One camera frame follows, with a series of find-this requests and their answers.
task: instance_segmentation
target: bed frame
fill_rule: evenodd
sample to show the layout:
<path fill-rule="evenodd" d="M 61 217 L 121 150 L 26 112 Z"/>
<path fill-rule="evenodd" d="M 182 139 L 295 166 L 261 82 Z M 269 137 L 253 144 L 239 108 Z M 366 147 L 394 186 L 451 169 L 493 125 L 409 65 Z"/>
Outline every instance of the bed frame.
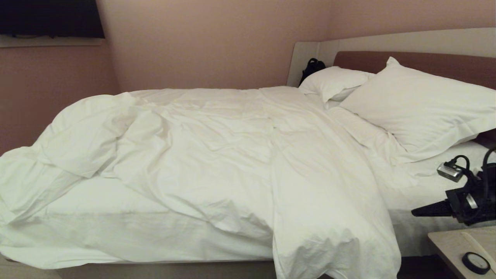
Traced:
<path fill-rule="evenodd" d="M 496 28 L 440 30 L 327 42 L 300 42 L 294 48 L 287 85 L 298 86 L 301 71 L 312 57 L 324 61 L 328 66 L 337 65 L 348 69 L 378 72 L 384 68 L 389 56 L 394 56 L 402 65 L 410 68 L 496 89 Z M 496 142 L 496 131 L 491 131 L 488 138 Z M 272 261 L 89 264 L 58 270 L 58 272 L 63 278 L 71 279 L 145 277 L 149 279 L 165 277 L 227 279 L 233 276 L 236 278 L 275 278 Z"/>

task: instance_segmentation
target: floor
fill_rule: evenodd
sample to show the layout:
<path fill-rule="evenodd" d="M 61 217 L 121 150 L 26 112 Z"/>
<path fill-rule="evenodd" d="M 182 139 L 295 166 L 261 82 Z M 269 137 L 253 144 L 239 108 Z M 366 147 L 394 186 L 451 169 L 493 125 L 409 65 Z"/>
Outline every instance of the floor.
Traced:
<path fill-rule="evenodd" d="M 0 256 L 0 279 L 276 279 L 271 262 L 176 264 L 176 265 L 86 265 L 45 271 L 10 263 Z M 437 256 L 403 258 L 398 279 L 456 279 Z"/>

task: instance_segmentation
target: pillowcase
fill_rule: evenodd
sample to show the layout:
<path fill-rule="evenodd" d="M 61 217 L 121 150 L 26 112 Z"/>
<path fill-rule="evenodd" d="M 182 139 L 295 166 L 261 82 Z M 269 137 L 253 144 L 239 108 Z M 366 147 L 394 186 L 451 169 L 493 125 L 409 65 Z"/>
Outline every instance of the pillowcase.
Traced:
<path fill-rule="evenodd" d="M 404 162 L 496 128 L 496 90 L 403 67 L 394 58 L 340 106 L 394 135 Z"/>
<path fill-rule="evenodd" d="M 304 94 L 319 94 L 324 103 L 342 101 L 374 75 L 333 66 L 311 74 L 299 88 Z"/>

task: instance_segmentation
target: television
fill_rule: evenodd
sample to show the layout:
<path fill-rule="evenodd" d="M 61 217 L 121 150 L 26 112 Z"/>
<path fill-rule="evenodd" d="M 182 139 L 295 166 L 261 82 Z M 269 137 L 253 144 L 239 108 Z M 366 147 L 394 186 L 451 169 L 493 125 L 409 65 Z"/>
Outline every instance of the television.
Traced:
<path fill-rule="evenodd" d="M 96 0 L 0 0 L 0 34 L 105 38 Z"/>

